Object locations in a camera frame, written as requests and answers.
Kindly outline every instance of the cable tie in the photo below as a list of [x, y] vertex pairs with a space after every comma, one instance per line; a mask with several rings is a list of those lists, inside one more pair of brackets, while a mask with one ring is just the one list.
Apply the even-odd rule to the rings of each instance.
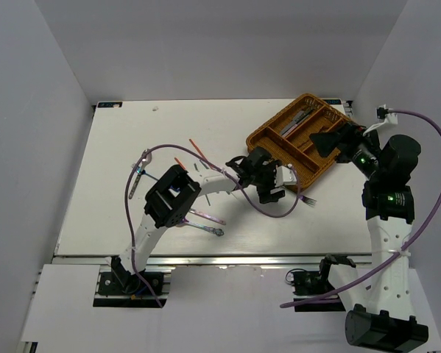
[[389, 249], [388, 252], [391, 254], [399, 254], [400, 256], [410, 257], [410, 252], [407, 250], [402, 251], [401, 249]]

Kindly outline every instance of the silver tool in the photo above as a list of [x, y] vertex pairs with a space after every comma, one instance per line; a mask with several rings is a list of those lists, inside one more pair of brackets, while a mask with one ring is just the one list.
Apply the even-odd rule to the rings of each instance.
[[191, 226], [191, 227], [194, 227], [194, 228], [202, 229], [202, 230], [205, 230], [208, 233], [215, 234], [217, 237], [221, 237], [221, 236], [223, 236], [225, 234], [223, 232], [223, 229], [207, 227], [207, 226], [204, 226], [202, 224], [198, 224], [198, 223], [194, 223], [194, 222], [188, 221], [186, 218], [184, 218], [183, 222], [178, 224], [176, 227], [184, 227], [184, 226]]
[[221, 224], [223, 226], [227, 224], [227, 222], [223, 221], [220, 218], [213, 217], [212, 215], [208, 215], [207, 213], [204, 213], [202, 211], [195, 210], [194, 208], [191, 208], [189, 210], [189, 212], [192, 213], [193, 215], [198, 215], [199, 217], [208, 219], [209, 221], [213, 221], [213, 222]]
[[301, 123], [305, 118], [307, 118], [313, 111], [314, 110], [310, 108], [306, 111], [301, 110], [300, 112], [298, 112], [295, 117], [292, 118], [292, 121], [281, 130], [280, 135], [284, 138], [285, 135], [288, 135], [290, 132], [292, 132], [292, 130], [295, 129], [297, 125]]
[[200, 164], [204, 166], [205, 169], [210, 169], [207, 164], [203, 160], [199, 160]]
[[137, 177], [135, 178], [135, 181], [133, 182], [132, 189], [129, 193], [129, 199], [132, 199], [133, 195], [135, 194], [135, 190], [137, 190], [138, 183], [140, 182], [141, 175], [143, 174], [143, 171], [145, 170], [146, 166], [149, 165], [152, 162], [152, 154], [149, 153], [145, 156], [144, 159], [141, 160], [140, 167], [137, 168]]

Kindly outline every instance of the metal utensil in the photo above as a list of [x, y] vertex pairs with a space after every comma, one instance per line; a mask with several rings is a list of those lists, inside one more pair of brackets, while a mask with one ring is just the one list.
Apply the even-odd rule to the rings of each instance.
[[152, 162], [152, 154], [149, 153], [145, 156], [144, 159], [141, 160], [140, 167], [137, 168], [137, 177], [135, 178], [135, 181], [133, 182], [132, 189], [130, 189], [129, 193], [129, 199], [133, 198], [133, 195], [135, 194], [135, 190], [137, 190], [138, 183], [140, 182], [141, 175], [143, 174], [144, 169], [147, 165], [149, 165]]
[[209, 221], [213, 221], [215, 223], [221, 224], [222, 226], [227, 224], [227, 222], [223, 221], [220, 218], [213, 217], [212, 215], [208, 215], [207, 213], [204, 213], [202, 211], [195, 210], [194, 208], [191, 208], [189, 210], [189, 213], [192, 213], [193, 215], [198, 215], [199, 217], [208, 219]]
[[204, 230], [204, 231], [206, 231], [208, 233], [215, 234], [217, 237], [221, 237], [221, 236], [223, 236], [225, 234], [223, 232], [223, 229], [207, 227], [207, 226], [204, 226], [202, 224], [191, 222], [191, 221], [187, 220], [186, 218], [184, 218], [183, 222], [178, 224], [176, 227], [184, 227], [184, 226], [191, 226], [191, 227], [194, 227], [194, 228], [202, 229], [202, 230]]

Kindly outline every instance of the white enclosure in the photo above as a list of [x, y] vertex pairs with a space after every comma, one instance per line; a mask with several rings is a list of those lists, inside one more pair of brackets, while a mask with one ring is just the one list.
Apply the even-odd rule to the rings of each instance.
[[[441, 0], [1, 0], [0, 352], [15, 351], [52, 257], [91, 104], [305, 92], [354, 100], [363, 124], [387, 103], [441, 125]], [[423, 149], [418, 227], [441, 187], [441, 142], [399, 119], [390, 133]], [[441, 210], [411, 260], [441, 335]]]

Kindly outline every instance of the black mounting plate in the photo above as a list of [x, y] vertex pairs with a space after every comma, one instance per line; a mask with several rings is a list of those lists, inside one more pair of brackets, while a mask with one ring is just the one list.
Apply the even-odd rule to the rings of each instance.
[[[163, 272], [144, 272], [142, 274], [144, 279], [148, 281], [148, 283], [152, 286], [155, 294], [159, 296], [163, 291], [163, 281], [164, 281], [164, 273]], [[112, 272], [102, 272], [101, 280], [99, 282], [99, 289], [97, 291], [101, 296], [126, 296], [120, 284], [113, 278]]]

